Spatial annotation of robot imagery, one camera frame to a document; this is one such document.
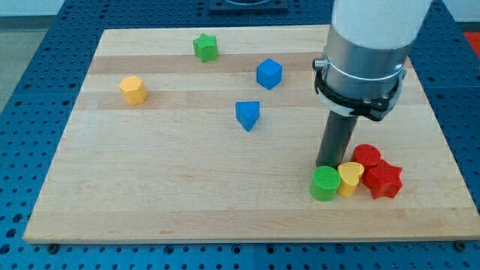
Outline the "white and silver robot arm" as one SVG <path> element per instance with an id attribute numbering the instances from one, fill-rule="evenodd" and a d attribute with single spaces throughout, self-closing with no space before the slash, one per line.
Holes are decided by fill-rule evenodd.
<path id="1" fill-rule="evenodd" d="M 404 64 L 431 0 L 336 0 L 322 56 L 319 99 L 343 117 L 382 120 L 402 92 Z"/>

